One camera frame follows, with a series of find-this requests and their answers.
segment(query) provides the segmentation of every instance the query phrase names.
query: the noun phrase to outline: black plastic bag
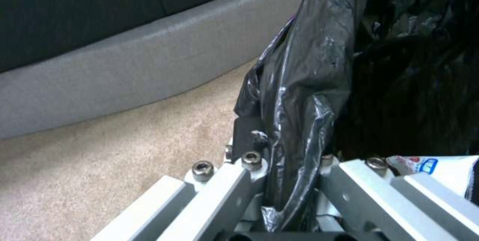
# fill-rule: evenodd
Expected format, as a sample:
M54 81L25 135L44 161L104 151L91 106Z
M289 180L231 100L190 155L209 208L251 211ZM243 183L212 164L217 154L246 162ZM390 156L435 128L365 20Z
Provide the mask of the black plastic bag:
M260 113L270 140L265 229L296 229L334 120L351 88L354 33L366 0L303 0L248 72L235 112Z

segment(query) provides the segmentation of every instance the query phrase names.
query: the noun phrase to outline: white plastic package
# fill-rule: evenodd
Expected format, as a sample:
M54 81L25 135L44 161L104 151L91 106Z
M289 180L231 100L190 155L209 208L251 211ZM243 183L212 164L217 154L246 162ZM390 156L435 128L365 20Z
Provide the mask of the white plastic package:
M425 172L461 197L471 200L473 168L479 156L388 157L388 164L400 175Z

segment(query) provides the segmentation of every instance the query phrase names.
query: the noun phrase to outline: gray metal beam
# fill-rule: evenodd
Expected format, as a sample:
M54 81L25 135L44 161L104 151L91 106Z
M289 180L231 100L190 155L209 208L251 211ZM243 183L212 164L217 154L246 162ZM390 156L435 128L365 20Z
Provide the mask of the gray metal beam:
M391 185L460 240L477 240L479 207L426 173L394 178Z

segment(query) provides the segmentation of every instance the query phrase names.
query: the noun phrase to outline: bolt head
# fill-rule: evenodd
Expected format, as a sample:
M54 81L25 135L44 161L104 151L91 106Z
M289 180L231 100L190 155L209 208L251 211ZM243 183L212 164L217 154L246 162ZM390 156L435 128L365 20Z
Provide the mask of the bolt head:
M257 151L248 151L241 156L241 164L244 169L256 171L261 169L261 154Z
M333 154L327 154L327 155L321 156L321 166L331 165L333 158L334 158Z
M388 170L388 163L386 163L385 159L379 157L367 158L366 165L380 176L384 176Z
M214 167L209 161L198 161L191 167L191 172L196 181L206 182L213 176Z

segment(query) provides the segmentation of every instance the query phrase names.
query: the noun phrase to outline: metal structure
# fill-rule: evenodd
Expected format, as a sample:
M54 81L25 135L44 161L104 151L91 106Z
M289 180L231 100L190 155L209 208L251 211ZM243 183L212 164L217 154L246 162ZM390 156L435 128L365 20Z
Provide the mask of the metal structure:
M256 151L217 171L199 161L185 176L195 189L163 177L94 240L479 240L479 208L429 175L394 177L380 158L331 155L314 191L317 232L250 231L267 171Z

